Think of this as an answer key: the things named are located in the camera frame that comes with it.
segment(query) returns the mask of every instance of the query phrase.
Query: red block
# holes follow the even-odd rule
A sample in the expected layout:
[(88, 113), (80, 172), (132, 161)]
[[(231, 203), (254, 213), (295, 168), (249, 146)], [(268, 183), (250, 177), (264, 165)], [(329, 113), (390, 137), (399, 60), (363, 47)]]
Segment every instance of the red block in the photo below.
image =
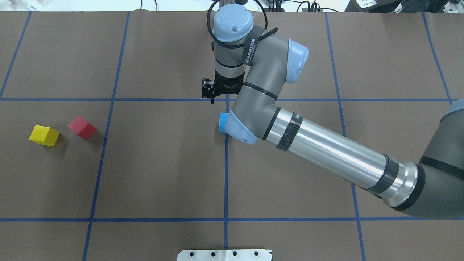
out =
[(77, 116), (69, 125), (74, 133), (83, 139), (88, 139), (97, 129), (92, 126), (88, 121), (86, 121), (81, 116)]

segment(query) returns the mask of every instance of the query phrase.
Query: black band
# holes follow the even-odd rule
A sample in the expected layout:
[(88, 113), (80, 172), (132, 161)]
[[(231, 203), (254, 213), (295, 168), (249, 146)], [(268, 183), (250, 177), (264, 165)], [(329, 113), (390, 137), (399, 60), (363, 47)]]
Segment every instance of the black band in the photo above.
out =
[(448, 173), (450, 175), (453, 175), (459, 179), (464, 179), (464, 170), (457, 168), (455, 166), (446, 164), (444, 162), (441, 162), (436, 159), (432, 159), (429, 157), (422, 157), (420, 158), (419, 163), (422, 163), (424, 165), (431, 166), (432, 168), (436, 168), (438, 170), (441, 170), (445, 173)]
[(293, 113), (291, 116), (291, 120), (285, 128), (285, 132), (280, 139), (279, 144), (277, 145), (278, 149), (283, 151), (288, 151), (290, 145), (292, 144), (293, 140), (295, 139), (298, 130), (300, 129), (301, 123), (303, 122), (303, 116)]
[(267, 136), (269, 135), (269, 132), (271, 131), (272, 126), (274, 125), (274, 122), (275, 122), (276, 119), (277, 119), (277, 115), (279, 115), (279, 112), (280, 112), (280, 107), (277, 107), (277, 110), (276, 110), (276, 112), (274, 113), (274, 116), (272, 116), (272, 120), (271, 120), (271, 122), (269, 123), (269, 126), (267, 126), (266, 133), (264, 133), (263, 140), (266, 140), (266, 139), (267, 139)]
[(422, 190), (424, 189), (424, 184), (425, 184), (424, 169), (419, 165), (416, 165), (416, 166), (417, 166), (416, 185), (414, 186), (412, 193), (409, 195), (409, 198), (407, 198), (401, 205), (393, 208), (396, 211), (403, 211), (403, 210), (408, 209), (410, 206), (414, 205), (414, 203), (416, 202), (416, 200), (419, 198), (420, 194), (422, 193)]
[(251, 32), (246, 36), (242, 54), (242, 62), (244, 64), (251, 66), (258, 46), (258, 39), (261, 34), (263, 34), (264, 30), (264, 27), (253, 26)]
[(237, 68), (237, 67), (240, 67), (240, 66), (242, 66), (242, 65), (243, 65), (243, 64), (234, 65), (234, 66), (225, 65), (225, 64), (223, 64), (223, 63), (219, 62), (217, 59), (216, 59), (216, 62), (218, 62), (218, 64), (220, 64), (220, 65), (222, 65), (222, 66), (224, 66), (224, 67), (227, 67), (227, 68)]
[(382, 177), (380, 177), (377, 184), (367, 189), (368, 192), (374, 195), (381, 194), (390, 188), (393, 185), (393, 182), (398, 176), (398, 172), (400, 170), (400, 164), (397, 161), (390, 159), (388, 155), (384, 156), (387, 163), (385, 165), (385, 170), (383, 171)]
[(270, 92), (270, 91), (266, 91), (265, 89), (261, 88), (261, 87), (258, 87), (254, 84), (251, 84), (249, 82), (244, 82), (243, 85), (246, 85), (252, 89), (255, 89), (256, 91), (260, 91), (262, 93), (264, 93), (265, 95), (273, 98), (274, 100), (277, 100), (277, 95), (275, 95), (274, 93)]
[(214, 88), (215, 93), (221, 95), (222, 93), (236, 93), (242, 88), (243, 78), (245, 77), (245, 72), (235, 78), (228, 78), (220, 75), (218, 71), (214, 70)]

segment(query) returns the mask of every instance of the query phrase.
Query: black cable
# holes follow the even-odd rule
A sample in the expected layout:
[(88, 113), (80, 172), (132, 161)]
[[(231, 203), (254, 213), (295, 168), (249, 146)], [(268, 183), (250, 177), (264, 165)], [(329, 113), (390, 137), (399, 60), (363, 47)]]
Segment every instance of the black cable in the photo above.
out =
[(294, 3), (301, 3), (300, 1), (294, 1), (294, 0), (282, 0), (282, 1), (286, 1), (286, 2), (294, 2)]
[(332, 9), (332, 8), (318, 8), (318, 9), (314, 10), (314, 12), (318, 12), (319, 10), (325, 10), (325, 9), (332, 10), (332, 11), (335, 11), (335, 12), (339, 13), (339, 11), (337, 11), (335, 9)]
[[(213, 7), (221, 0), (214, 0), (214, 2), (211, 4), (211, 6), (209, 7), (208, 9), (208, 12), (206, 13), (206, 26), (208, 28), (208, 32), (209, 32), (209, 35), (211, 36), (211, 38), (216, 42), (218, 43), (220, 46), (224, 47), (224, 48), (229, 48), (229, 49), (237, 49), (237, 48), (242, 48), (245, 44), (240, 44), (240, 45), (234, 45), (234, 46), (231, 46), (231, 45), (228, 45), (228, 44), (225, 44), (221, 41), (219, 41), (219, 39), (217, 39), (214, 34), (213, 34), (213, 31), (211, 30), (211, 23), (210, 23), (210, 17), (211, 17), (211, 11), (213, 10)], [(264, 28), (267, 29), (267, 15), (266, 15), (266, 11), (264, 10), (264, 7), (263, 5), (261, 5), (261, 3), (258, 1), (258, 0), (255, 0), (255, 2), (257, 2), (257, 4), (259, 5), (259, 7), (261, 8), (261, 10), (263, 11), (263, 14), (264, 14), (264, 22), (265, 22), (265, 26)], [(276, 33), (277, 32), (277, 27), (275, 27), (274, 29), (268, 31), (267, 33), (261, 35), (259, 38), (258, 38), (258, 41), (261, 41), (267, 37), (269, 37), (271, 34), (273, 33)]]
[(309, 7), (311, 6), (311, 3), (309, 1), (303, 1), (303, 2), (300, 2), (300, 5), (296, 9), (297, 12), (298, 12), (298, 10), (300, 10), (301, 5), (304, 4), (304, 3), (308, 3), (308, 10), (309, 10)]
[(439, 8), (439, 10), (437, 10), (437, 5), (440, 3), (440, 0), (437, 0), (435, 2), (435, 5), (433, 6), (433, 9), (432, 9), (432, 13), (440, 13), (440, 11), (443, 9), (443, 7), (441, 7), (441, 9)]
[(316, 7), (316, 1), (314, 1), (311, 5), (311, 7), (308, 8), (308, 12), (312, 12), (313, 10), (315, 10), (317, 7)]

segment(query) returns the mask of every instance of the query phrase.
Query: robotic arm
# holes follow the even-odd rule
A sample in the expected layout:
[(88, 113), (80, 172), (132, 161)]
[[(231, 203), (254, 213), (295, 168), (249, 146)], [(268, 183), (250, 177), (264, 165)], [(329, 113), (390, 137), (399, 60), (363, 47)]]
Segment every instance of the robotic arm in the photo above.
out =
[[(209, 30), (209, 15), (217, 2), (208, 12)], [(443, 116), (418, 164), (398, 162), (276, 106), (284, 83), (297, 81), (309, 51), (274, 34), (276, 28), (267, 32), (254, 26), (243, 6), (246, 1), (236, 2), (214, 16), (210, 34), (216, 78), (203, 79), (202, 92), (212, 103), (222, 93), (238, 94), (225, 125), (229, 135), (247, 144), (263, 139), (291, 151), (402, 213), (436, 219), (464, 216), (464, 99)], [(251, 68), (243, 80), (246, 65)]]

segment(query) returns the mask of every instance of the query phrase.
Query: cube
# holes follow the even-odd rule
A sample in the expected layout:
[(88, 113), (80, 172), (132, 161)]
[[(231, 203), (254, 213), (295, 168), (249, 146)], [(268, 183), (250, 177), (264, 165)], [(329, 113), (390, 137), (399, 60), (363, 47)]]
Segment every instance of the cube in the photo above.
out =
[(226, 132), (226, 122), (227, 118), (229, 117), (229, 113), (220, 113), (219, 114), (219, 132), (225, 133)]
[(50, 127), (36, 125), (29, 139), (40, 145), (53, 147), (57, 142), (58, 135), (59, 132)]
[(81, 116), (77, 116), (70, 124), (68, 124), (68, 128), (85, 140), (90, 138), (90, 136), (97, 130)]

